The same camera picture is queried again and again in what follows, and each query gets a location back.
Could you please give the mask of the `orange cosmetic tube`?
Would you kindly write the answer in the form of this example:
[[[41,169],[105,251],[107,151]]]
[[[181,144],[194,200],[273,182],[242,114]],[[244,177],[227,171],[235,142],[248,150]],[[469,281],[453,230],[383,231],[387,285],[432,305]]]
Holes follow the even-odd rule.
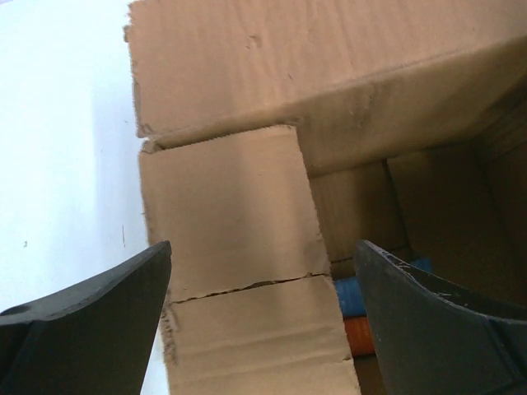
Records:
[[[352,356],[374,355],[375,345],[368,318],[366,316],[345,318],[343,323]]]

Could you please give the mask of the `blue cosmetic tube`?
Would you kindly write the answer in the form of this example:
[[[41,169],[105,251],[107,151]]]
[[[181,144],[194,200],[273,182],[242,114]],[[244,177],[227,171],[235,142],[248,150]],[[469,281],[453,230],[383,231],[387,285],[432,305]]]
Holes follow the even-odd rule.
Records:
[[[432,273],[433,267],[430,258],[417,258],[409,263],[397,262],[408,267],[415,267],[424,272]],[[366,316],[366,307],[361,293],[361,289],[356,276],[344,277],[343,279],[333,280],[338,304],[344,318],[356,318]]]

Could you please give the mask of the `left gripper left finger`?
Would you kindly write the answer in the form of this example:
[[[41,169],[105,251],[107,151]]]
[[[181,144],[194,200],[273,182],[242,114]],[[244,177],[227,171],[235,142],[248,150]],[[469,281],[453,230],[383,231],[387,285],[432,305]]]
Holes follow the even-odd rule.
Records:
[[[3,394],[139,394],[171,273],[157,243],[1,313]]]

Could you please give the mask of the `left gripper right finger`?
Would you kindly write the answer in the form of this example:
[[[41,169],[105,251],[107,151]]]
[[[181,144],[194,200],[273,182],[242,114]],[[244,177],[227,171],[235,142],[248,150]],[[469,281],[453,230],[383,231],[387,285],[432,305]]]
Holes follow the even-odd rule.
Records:
[[[355,269],[389,394],[524,394],[526,308],[425,272],[368,240]]]

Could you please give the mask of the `brown cardboard express box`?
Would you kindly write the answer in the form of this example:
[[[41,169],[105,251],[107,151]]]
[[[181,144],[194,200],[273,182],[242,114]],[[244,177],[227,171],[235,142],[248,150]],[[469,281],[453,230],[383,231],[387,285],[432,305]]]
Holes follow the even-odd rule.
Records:
[[[333,280],[364,239],[526,308],[523,1],[136,1],[172,394],[389,394]]]

